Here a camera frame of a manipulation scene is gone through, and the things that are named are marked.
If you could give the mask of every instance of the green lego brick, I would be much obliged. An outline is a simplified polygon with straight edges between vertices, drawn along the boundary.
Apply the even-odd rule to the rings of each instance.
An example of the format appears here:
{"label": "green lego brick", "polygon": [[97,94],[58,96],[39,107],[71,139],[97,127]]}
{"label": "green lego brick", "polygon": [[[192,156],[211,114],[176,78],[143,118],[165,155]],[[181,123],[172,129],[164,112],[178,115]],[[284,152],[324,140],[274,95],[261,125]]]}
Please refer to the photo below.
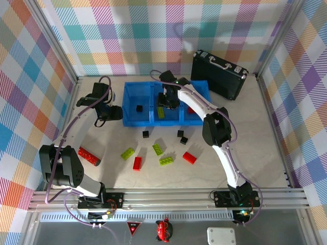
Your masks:
{"label": "green lego brick", "polygon": [[158,117],[159,119],[163,119],[165,117],[164,109],[162,107],[158,107]]}
{"label": "green lego brick", "polygon": [[169,163],[174,162],[174,160],[172,157],[166,157],[166,158],[160,159],[159,162],[160,162],[160,165],[163,166],[163,165],[167,165]]}
{"label": "green lego brick", "polygon": [[157,156],[160,156],[164,153],[162,151],[162,149],[160,148],[159,144],[154,144],[152,147],[153,147],[155,153],[157,154]]}
{"label": "green lego brick", "polygon": [[134,150],[132,148],[128,148],[124,153],[121,154],[121,157],[126,161],[133,154]]}

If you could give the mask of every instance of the white floor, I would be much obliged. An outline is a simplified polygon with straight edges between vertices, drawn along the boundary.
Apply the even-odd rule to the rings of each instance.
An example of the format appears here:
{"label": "white floor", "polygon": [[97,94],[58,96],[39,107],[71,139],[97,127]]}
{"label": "white floor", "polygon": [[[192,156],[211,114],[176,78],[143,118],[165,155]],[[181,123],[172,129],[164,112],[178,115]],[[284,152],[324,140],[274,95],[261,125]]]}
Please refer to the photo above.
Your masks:
{"label": "white floor", "polygon": [[[121,105],[125,82],[151,81],[148,76],[112,77],[112,89],[116,93],[115,105]],[[83,78],[78,98],[91,93],[93,83],[99,78]],[[267,112],[256,83],[249,76],[235,101],[229,101],[211,92],[212,103],[227,108],[235,123],[239,138],[235,143],[239,167],[245,175],[260,187],[287,187],[284,167],[279,157],[269,126]],[[181,144],[177,130],[181,127],[155,127],[150,138],[143,139],[141,128],[128,128],[123,122],[109,121],[102,128],[89,129],[82,146],[102,159],[94,167],[82,160],[85,173],[101,181],[107,188],[131,187],[227,187],[226,175],[215,151],[202,138],[202,126],[187,127],[184,134],[189,141]],[[172,156],[174,162],[159,165],[159,157],[152,149],[159,143],[164,156]],[[124,161],[120,154],[129,147],[135,154]],[[198,159],[194,165],[182,155],[188,151]],[[141,171],[133,171],[134,157],[143,158]]]}

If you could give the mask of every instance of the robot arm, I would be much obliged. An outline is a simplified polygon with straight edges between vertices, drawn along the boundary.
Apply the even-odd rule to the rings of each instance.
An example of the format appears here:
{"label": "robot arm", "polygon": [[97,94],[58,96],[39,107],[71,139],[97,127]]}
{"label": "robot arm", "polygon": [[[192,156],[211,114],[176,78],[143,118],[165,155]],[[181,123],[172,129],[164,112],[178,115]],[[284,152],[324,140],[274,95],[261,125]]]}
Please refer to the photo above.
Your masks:
{"label": "robot arm", "polygon": [[[105,94],[107,89],[108,85],[104,83],[94,83],[92,93],[88,94],[86,97],[80,98],[77,102],[77,106],[92,105]],[[84,168],[77,153],[88,129],[93,124],[97,126],[97,122],[102,121],[103,125],[106,121],[120,120],[123,118],[121,107],[112,105],[114,101],[112,89],[110,93],[111,99],[108,102],[104,102],[108,100],[108,96],[106,96],[103,101],[81,114],[80,118],[74,123],[74,126],[68,130],[65,141],[60,149],[55,176],[52,182],[54,185],[73,188],[87,198],[92,199],[94,202],[103,202],[102,195],[105,193],[104,185],[93,180],[84,173]],[[39,154],[42,174],[46,182],[50,181],[55,155],[60,141],[63,139],[63,134],[73,120],[75,119],[73,118],[68,123],[68,126],[62,131],[61,135],[58,136],[53,144],[43,145],[40,148]]]}
{"label": "robot arm", "polygon": [[225,170],[230,198],[235,205],[247,201],[246,199],[252,194],[251,184],[236,169],[237,163],[234,161],[236,158],[232,157],[234,150],[228,145],[231,140],[230,123],[217,112],[217,110],[221,111],[228,116],[227,110],[217,108],[207,101],[185,78],[176,79],[170,71],[163,72],[159,78],[164,82],[165,93],[159,94],[157,105],[175,109],[179,106],[180,100],[199,115],[203,121],[203,139],[215,150]]}

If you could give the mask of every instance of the aluminum frame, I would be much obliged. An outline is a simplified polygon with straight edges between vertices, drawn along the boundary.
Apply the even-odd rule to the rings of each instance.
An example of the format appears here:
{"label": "aluminum frame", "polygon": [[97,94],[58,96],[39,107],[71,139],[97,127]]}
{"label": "aluminum frame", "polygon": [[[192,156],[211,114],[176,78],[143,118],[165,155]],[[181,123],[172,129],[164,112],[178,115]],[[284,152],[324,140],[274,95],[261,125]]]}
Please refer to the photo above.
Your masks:
{"label": "aluminum frame", "polygon": [[75,69],[73,68],[71,62],[69,61],[66,53],[64,52],[63,48],[60,45],[60,42],[58,41],[55,33],[53,32],[49,22],[47,21],[46,17],[44,16],[43,11],[40,8],[40,5],[38,4],[37,0],[24,0],[26,6],[30,10],[32,16],[40,26],[42,33],[46,37],[47,41],[49,42],[51,48],[55,52],[56,56],[58,57],[58,60],[64,67],[65,71],[67,72],[67,75],[69,78],[77,83],[78,76],[75,72]]}
{"label": "aluminum frame", "polygon": [[[227,188],[141,188],[141,189],[107,189],[107,192],[123,192],[124,204],[121,211],[212,211],[241,210],[241,208],[216,208],[209,198],[212,190],[229,191]],[[302,188],[262,188],[263,209],[307,209],[309,203]],[[51,190],[50,196],[58,193]],[[45,204],[45,192],[36,191],[32,197],[29,211],[65,211],[63,192],[52,203]],[[77,196],[70,196],[67,205],[71,210],[77,210]]]}
{"label": "aluminum frame", "polygon": [[285,39],[288,31],[290,30],[292,23],[294,22],[295,18],[297,17],[297,14],[300,12],[303,4],[306,0],[293,0],[293,3],[286,14],[285,19],[282,22],[282,25],[280,29],[278,30],[278,33],[270,46],[264,60],[262,61],[262,64],[258,68],[258,76],[262,76],[269,64],[271,63],[274,55],[276,54],[279,45],[283,42]]}
{"label": "aluminum frame", "polygon": [[[275,125],[273,123],[273,119],[272,119],[270,110],[269,110],[268,100],[267,100],[267,98],[265,96],[264,89],[262,87],[262,84],[264,83],[264,79],[263,79],[262,76],[258,76],[256,80],[257,80],[258,86],[260,88],[263,103],[264,103],[264,105],[266,107],[266,110],[267,110],[267,114],[268,114],[269,122],[270,122],[270,128],[271,128],[271,131],[272,131],[272,133],[274,135],[273,138],[275,140],[275,144],[277,146],[279,155],[280,155],[280,157],[282,159],[282,163],[283,163],[283,166],[284,166],[285,171],[286,171],[286,175],[288,177],[287,180],[289,181],[291,187],[294,187],[294,181],[293,181],[292,176],[291,176],[291,171],[290,171],[290,169],[289,169],[289,167],[287,165],[286,157],[284,155],[282,145],[278,140],[278,134],[277,134],[277,131],[276,131],[276,127],[275,127]],[[311,210],[310,209],[298,210],[297,214],[298,214],[298,218],[300,220],[302,230],[303,230],[303,233],[305,235],[307,243],[310,244],[310,245],[323,244],[322,240],[321,240],[321,237],[320,237],[320,234],[318,232],[318,228],[316,226],[316,223],[313,221],[313,216],[312,216]]]}
{"label": "aluminum frame", "polygon": [[41,212],[27,212],[18,245],[32,245],[34,243],[41,214]]}

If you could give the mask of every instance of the briefcase handle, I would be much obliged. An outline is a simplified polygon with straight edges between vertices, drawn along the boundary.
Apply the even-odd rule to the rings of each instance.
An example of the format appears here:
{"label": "briefcase handle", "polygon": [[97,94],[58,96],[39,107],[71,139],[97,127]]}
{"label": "briefcase handle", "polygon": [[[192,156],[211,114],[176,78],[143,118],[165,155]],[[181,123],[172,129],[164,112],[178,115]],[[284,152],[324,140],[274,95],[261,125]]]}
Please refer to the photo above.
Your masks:
{"label": "briefcase handle", "polygon": [[219,65],[219,64],[217,64],[217,63],[212,62],[213,60],[216,60],[216,59],[215,59],[213,56],[210,56],[210,57],[209,57],[209,62],[210,62],[212,65],[215,65],[215,66],[219,67],[220,69],[227,70],[228,68],[231,68],[231,64],[229,64],[229,63],[226,63],[226,64],[225,64],[226,67],[223,67],[223,66],[221,66],[221,65]]}

